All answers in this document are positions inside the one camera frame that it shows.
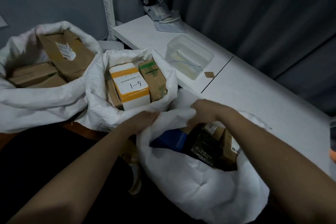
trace human arm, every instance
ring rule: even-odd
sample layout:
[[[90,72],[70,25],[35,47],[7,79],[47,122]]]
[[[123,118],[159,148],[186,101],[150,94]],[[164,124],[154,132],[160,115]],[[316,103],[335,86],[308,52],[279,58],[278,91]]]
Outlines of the human arm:
[[[144,111],[117,126],[50,180],[8,223],[81,223],[126,140],[158,115]]]
[[[231,107],[208,100],[191,107],[196,115],[188,125],[222,122],[295,222],[336,222],[336,183],[315,164]]]

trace white sack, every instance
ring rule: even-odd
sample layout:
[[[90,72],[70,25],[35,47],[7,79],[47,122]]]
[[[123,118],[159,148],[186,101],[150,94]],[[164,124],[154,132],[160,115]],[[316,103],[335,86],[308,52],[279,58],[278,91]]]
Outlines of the white sack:
[[[27,128],[61,122],[87,106],[84,76],[60,87],[16,89],[5,80],[6,71],[48,61],[38,34],[61,33],[66,29],[80,37],[93,53],[102,53],[98,42],[69,22],[38,25],[11,37],[0,50],[0,132],[15,133]]]
[[[139,63],[154,59],[166,78],[167,95],[162,99],[128,111],[120,111],[106,101],[104,74],[115,65],[133,62]],[[95,57],[87,70],[86,96],[88,110],[76,121],[83,126],[98,131],[109,132],[124,120],[141,111],[165,111],[170,102],[177,96],[177,77],[175,69],[169,65],[160,54],[151,48],[144,50],[107,50],[102,56]]]
[[[175,110],[161,113],[152,126],[137,135],[141,165],[162,193],[191,217],[218,224],[251,222],[266,206],[269,189],[243,152],[237,158],[238,171],[224,172],[185,154],[149,147],[166,130],[187,125],[195,115],[189,107],[196,99],[180,89],[172,102]],[[240,113],[254,124],[270,129],[255,116]]]

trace black pants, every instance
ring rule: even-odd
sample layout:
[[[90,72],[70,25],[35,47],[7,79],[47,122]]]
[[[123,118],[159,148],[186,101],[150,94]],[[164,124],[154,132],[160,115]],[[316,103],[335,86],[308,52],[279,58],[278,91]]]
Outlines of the black pants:
[[[26,130],[0,151],[0,223],[6,223],[45,184],[93,146],[89,140],[58,125]],[[84,222],[108,222],[134,204],[131,167],[118,158]]]

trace handwritten label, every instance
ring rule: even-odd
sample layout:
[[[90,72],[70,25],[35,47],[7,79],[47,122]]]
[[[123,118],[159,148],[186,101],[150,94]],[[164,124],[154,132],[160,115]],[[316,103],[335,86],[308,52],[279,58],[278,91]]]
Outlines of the handwritten label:
[[[56,45],[59,51],[61,52],[63,58],[70,60],[70,61],[74,60],[74,58],[76,57],[76,53],[70,48],[68,44],[65,45],[65,44],[56,42]]]
[[[118,86],[121,94],[143,90],[148,87],[148,84],[139,72],[117,77],[113,80]]]

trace grey curtain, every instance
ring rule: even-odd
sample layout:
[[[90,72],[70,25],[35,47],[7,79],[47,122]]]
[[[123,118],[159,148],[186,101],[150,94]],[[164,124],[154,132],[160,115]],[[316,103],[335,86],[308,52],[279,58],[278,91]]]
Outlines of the grey curtain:
[[[165,1],[208,38],[336,113],[336,0]]]

